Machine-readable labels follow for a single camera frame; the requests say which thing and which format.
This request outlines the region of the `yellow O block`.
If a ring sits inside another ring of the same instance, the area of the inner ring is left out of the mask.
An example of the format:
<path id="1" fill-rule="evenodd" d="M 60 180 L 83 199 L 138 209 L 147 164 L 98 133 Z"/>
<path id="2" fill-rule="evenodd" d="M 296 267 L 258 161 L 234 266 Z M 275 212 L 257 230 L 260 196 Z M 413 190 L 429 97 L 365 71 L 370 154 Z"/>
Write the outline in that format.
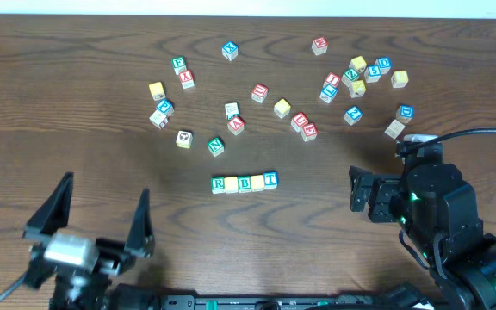
<path id="1" fill-rule="evenodd" d="M 224 184 L 227 194 L 239 192 L 239 181 L 237 177 L 225 177 Z"/>

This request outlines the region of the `green B block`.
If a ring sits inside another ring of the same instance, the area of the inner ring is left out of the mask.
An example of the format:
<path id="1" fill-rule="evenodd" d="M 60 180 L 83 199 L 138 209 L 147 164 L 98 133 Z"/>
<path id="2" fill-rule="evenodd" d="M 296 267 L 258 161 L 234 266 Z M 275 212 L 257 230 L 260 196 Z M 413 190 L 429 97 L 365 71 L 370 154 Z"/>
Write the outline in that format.
<path id="1" fill-rule="evenodd" d="M 238 177 L 238 192 L 239 193 L 252 192 L 251 177 L 250 176 Z"/>

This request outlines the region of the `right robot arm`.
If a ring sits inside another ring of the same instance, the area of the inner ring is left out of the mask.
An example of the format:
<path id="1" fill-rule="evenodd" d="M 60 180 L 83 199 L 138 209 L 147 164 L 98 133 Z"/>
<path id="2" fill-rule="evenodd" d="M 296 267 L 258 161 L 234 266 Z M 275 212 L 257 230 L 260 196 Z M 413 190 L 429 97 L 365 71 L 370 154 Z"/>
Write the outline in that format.
<path id="1" fill-rule="evenodd" d="M 399 175 L 352 166 L 350 210 L 367 209 L 374 223 L 396 222 L 409 253 L 440 288 L 452 309 L 496 309 L 496 237 L 484 231 L 474 188 L 439 143 L 402 142 Z"/>

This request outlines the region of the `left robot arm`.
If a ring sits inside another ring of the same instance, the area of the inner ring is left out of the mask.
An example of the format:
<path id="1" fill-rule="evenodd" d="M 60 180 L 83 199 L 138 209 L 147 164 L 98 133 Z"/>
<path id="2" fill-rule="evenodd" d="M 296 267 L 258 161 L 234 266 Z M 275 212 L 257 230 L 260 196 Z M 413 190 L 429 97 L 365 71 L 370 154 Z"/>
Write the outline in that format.
<path id="1" fill-rule="evenodd" d="M 146 289 L 126 284 L 110 287 L 113 276 L 154 252 L 150 190 L 142 191 L 124 242 L 60 232 L 68 225 L 72 190 L 73 174 L 67 172 L 25 225 L 23 237 L 36 243 L 23 283 L 38 289 L 54 276 L 51 309 L 159 309 L 160 298 Z"/>

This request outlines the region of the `blue T block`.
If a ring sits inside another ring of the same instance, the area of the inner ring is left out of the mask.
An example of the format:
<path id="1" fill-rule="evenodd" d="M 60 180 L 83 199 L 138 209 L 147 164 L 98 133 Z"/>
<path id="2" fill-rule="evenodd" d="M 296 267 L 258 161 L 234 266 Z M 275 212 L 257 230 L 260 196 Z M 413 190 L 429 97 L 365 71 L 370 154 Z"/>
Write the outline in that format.
<path id="1" fill-rule="evenodd" d="M 275 171 L 265 172 L 263 174 L 264 188 L 276 189 L 278 186 L 278 175 Z"/>

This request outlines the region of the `green R block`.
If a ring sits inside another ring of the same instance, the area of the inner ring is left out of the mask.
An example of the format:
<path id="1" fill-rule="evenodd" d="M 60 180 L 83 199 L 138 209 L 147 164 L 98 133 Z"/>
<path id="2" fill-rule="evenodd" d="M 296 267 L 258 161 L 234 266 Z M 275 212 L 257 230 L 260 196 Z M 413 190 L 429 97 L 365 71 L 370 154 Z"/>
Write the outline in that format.
<path id="1" fill-rule="evenodd" d="M 212 177 L 211 178 L 211 189 L 214 195 L 222 194 L 226 192 L 225 178 L 224 177 Z"/>

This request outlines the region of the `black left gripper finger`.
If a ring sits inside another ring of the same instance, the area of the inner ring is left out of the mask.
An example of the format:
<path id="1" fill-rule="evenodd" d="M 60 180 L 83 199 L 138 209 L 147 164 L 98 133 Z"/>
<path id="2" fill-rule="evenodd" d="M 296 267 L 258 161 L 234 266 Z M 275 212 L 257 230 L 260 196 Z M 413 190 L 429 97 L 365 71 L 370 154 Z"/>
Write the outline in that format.
<path id="1" fill-rule="evenodd" d="M 143 189 L 141 193 L 124 251 L 136 257 L 150 257 L 154 252 L 149 189 Z"/>
<path id="2" fill-rule="evenodd" d="M 73 191 L 73 173 L 66 172 L 53 193 L 27 221 L 23 238 L 50 239 L 68 225 Z"/>

